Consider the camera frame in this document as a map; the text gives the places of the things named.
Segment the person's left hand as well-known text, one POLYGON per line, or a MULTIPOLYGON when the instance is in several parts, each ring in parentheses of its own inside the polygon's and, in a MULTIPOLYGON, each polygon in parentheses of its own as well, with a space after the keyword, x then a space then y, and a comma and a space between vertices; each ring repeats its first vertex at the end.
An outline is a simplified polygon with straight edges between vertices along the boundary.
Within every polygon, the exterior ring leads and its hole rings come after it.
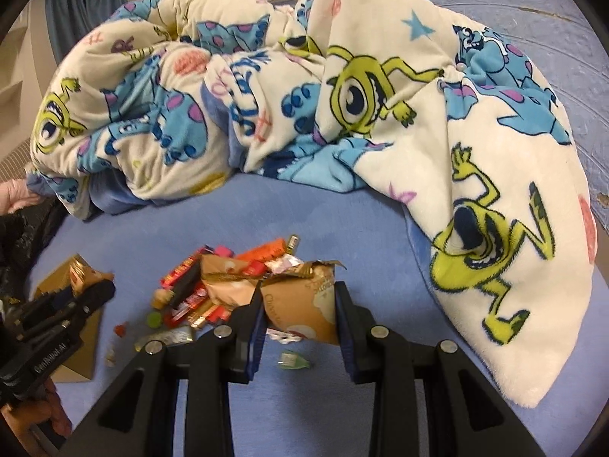
POLYGON ((6 404, 1 409, 2 416, 22 447, 30 456, 35 457, 48 456, 48 452, 35 438, 32 432, 34 425, 50 421, 55 433, 63 438, 69 438, 72 432, 71 421, 64 411, 54 382, 47 379, 43 387, 45 396, 41 399, 27 400, 17 407, 6 404))

